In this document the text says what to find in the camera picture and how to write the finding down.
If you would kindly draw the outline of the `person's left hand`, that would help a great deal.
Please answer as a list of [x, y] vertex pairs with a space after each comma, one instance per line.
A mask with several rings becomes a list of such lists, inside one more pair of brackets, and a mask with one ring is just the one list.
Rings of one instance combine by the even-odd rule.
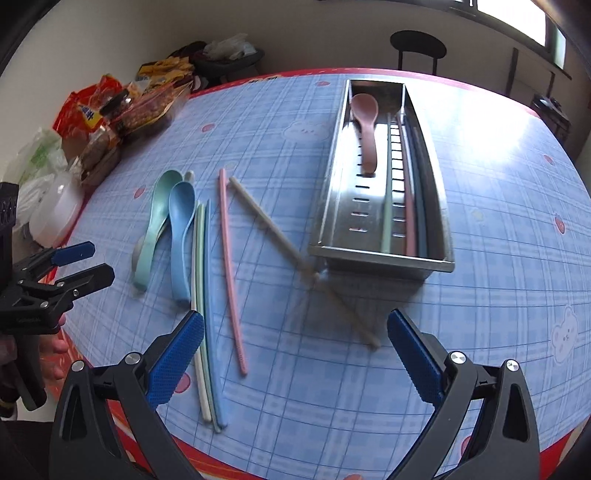
[[40, 367], [46, 382], [61, 381], [65, 378], [64, 370], [53, 361], [55, 356], [66, 354], [68, 344], [59, 333], [39, 337]]

